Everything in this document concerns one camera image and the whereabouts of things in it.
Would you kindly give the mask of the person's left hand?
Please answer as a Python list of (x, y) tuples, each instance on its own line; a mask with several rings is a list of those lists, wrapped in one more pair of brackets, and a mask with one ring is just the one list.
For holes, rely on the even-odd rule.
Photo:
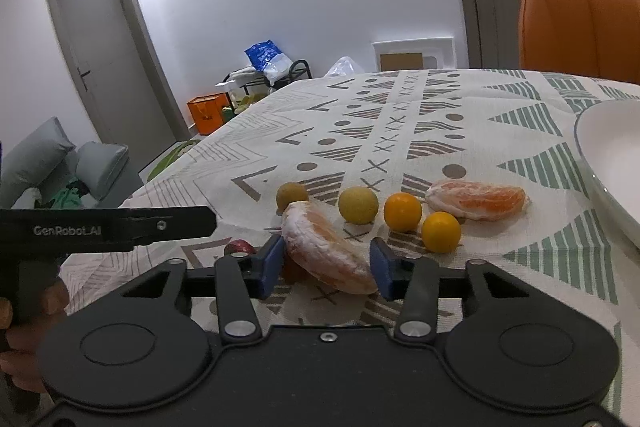
[(70, 294), (64, 282), (57, 279), (42, 294), (42, 311), (28, 323), (12, 326), (13, 310), (6, 298), (1, 298), (1, 329), (6, 331), (9, 348), (1, 353), (1, 369), (20, 389), (38, 393), (47, 390), (37, 365), (37, 350), (47, 332), (66, 317)]

